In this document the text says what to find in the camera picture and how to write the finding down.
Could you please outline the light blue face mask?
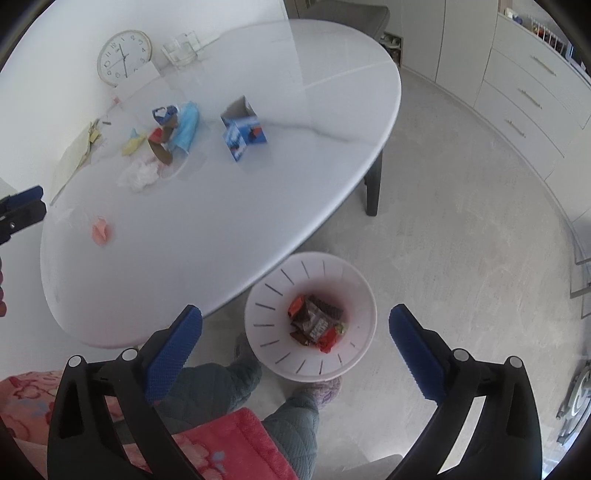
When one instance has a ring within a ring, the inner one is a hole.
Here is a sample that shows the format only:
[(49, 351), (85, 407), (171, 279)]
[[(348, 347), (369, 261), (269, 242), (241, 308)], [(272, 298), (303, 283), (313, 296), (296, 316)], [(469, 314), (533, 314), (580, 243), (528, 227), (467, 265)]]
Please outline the light blue face mask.
[(178, 114), (178, 125), (169, 141), (172, 151), (179, 150), (188, 154), (193, 143), (200, 119), (200, 113), (197, 104), (187, 102), (181, 106)]

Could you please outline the blue printed carton box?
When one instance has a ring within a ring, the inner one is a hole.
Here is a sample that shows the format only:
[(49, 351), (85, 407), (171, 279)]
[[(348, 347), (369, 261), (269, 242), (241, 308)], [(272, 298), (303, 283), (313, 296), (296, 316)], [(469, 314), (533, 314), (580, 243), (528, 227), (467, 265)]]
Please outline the blue printed carton box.
[(259, 117), (245, 96), (238, 98), (226, 108), (221, 114), (221, 121), (225, 127), (224, 143), (235, 162), (242, 159), (250, 145), (267, 142)]

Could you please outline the brown snack bag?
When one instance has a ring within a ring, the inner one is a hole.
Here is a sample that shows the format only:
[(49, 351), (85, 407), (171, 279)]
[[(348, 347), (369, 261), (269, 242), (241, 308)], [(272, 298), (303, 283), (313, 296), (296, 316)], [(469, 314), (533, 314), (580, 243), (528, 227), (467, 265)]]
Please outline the brown snack bag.
[(315, 295), (298, 295), (287, 309), (290, 337), (307, 347), (329, 354), (348, 330), (345, 312)]

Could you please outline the pink crumpled paper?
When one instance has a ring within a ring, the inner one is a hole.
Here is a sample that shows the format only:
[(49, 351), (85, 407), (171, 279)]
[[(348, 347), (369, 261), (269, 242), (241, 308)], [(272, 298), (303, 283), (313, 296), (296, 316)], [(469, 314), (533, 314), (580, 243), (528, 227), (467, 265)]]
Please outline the pink crumpled paper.
[(102, 217), (98, 217), (92, 225), (91, 237), (98, 246), (107, 245), (112, 238), (112, 233), (111, 225)]

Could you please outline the person's green quilted leg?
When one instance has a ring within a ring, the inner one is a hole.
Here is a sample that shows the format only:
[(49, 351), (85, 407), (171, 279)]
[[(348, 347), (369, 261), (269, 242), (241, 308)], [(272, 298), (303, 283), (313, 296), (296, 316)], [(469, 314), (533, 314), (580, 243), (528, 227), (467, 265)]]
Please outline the person's green quilted leg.
[(263, 406), (259, 384), (263, 367), (254, 358), (235, 360), (223, 366), (206, 363), (182, 369), (168, 395), (156, 405), (169, 431), (193, 427), (249, 408), (297, 478), (311, 479), (318, 458), (320, 410), (311, 394), (293, 392), (280, 404)]

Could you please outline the white crumpled tissue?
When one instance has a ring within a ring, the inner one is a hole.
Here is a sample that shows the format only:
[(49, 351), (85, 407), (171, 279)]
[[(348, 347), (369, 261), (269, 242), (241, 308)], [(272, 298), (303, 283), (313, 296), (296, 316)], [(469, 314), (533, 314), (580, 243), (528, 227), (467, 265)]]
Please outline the white crumpled tissue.
[(160, 162), (154, 157), (137, 158), (122, 172), (116, 185), (132, 193), (139, 193), (157, 182)]

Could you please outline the yellow blue crumpled paper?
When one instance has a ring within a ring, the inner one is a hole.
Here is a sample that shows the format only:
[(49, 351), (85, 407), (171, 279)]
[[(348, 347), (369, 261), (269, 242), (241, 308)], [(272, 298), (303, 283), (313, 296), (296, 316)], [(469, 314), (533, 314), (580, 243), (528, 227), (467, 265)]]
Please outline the yellow blue crumpled paper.
[(136, 152), (143, 142), (145, 141), (146, 136), (144, 134), (138, 133), (136, 129), (132, 129), (129, 135), (128, 140), (126, 143), (121, 147), (121, 155), (122, 156), (131, 156), (134, 152)]

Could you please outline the red folded paper carton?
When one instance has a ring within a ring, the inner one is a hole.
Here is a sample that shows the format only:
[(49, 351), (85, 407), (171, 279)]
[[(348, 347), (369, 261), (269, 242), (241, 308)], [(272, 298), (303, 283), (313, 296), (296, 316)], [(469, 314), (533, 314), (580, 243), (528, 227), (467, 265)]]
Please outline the red folded paper carton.
[(156, 159), (166, 166), (170, 165), (173, 159), (172, 153), (166, 147), (173, 133), (173, 127), (158, 127), (148, 137), (150, 150)]

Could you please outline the dark blue crumpled wrapper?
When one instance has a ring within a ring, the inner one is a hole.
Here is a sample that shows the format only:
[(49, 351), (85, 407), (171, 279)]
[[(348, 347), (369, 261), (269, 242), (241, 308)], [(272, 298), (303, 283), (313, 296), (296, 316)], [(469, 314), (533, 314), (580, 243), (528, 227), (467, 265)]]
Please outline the dark blue crumpled wrapper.
[(178, 108), (175, 105), (158, 107), (152, 110), (152, 117), (160, 126), (174, 123), (177, 119)]

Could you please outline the grey metal stool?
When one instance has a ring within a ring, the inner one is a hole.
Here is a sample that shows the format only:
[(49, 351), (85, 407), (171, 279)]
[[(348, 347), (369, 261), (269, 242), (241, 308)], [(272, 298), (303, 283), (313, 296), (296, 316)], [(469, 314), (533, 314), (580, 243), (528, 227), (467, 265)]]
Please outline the grey metal stool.
[(570, 298), (576, 299), (590, 293), (590, 212), (575, 220), (572, 227), (575, 253)]

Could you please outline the white card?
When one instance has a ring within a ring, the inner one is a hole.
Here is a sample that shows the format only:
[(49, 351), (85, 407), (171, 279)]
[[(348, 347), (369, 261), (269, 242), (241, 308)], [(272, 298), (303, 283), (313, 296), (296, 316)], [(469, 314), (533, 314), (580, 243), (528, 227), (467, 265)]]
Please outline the white card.
[(113, 89), (112, 98), (115, 103), (121, 103), (159, 77), (159, 70), (152, 62), (148, 62), (141, 66), (130, 77), (120, 82)]

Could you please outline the person's slippered foot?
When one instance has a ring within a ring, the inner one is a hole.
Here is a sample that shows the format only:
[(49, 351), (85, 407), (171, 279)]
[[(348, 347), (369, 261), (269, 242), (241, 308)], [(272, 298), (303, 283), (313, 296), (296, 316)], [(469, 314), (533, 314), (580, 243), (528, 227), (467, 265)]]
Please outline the person's slippered foot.
[(342, 378), (337, 377), (329, 381), (308, 383), (298, 388), (295, 395), (304, 395), (314, 402), (318, 410), (322, 410), (337, 398), (342, 389)]

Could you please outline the black table leg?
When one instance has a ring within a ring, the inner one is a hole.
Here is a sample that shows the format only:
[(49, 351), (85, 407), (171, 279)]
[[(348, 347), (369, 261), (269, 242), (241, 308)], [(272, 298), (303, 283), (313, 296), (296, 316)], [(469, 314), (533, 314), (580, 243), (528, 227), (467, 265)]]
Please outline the black table leg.
[(379, 211), (381, 183), (382, 183), (383, 153), (377, 156), (372, 167), (363, 178), (366, 186), (366, 214), (376, 217)]

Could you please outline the grey upholstered chair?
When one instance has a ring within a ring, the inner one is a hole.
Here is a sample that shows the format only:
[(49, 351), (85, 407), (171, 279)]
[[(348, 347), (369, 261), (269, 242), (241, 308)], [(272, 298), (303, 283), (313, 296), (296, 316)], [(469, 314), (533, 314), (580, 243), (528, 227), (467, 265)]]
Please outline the grey upholstered chair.
[(391, 17), (387, 6), (351, 1), (295, 1), (294, 8), (298, 18), (345, 25), (376, 41), (382, 38)]

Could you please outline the white round wall clock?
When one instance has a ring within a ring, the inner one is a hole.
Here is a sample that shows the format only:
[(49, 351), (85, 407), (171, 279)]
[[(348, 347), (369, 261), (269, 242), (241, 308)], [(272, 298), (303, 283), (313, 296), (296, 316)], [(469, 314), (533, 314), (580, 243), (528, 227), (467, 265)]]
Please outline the white round wall clock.
[(124, 30), (113, 35), (102, 47), (96, 63), (99, 78), (111, 87), (151, 61), (152, 43), (140, 30)]

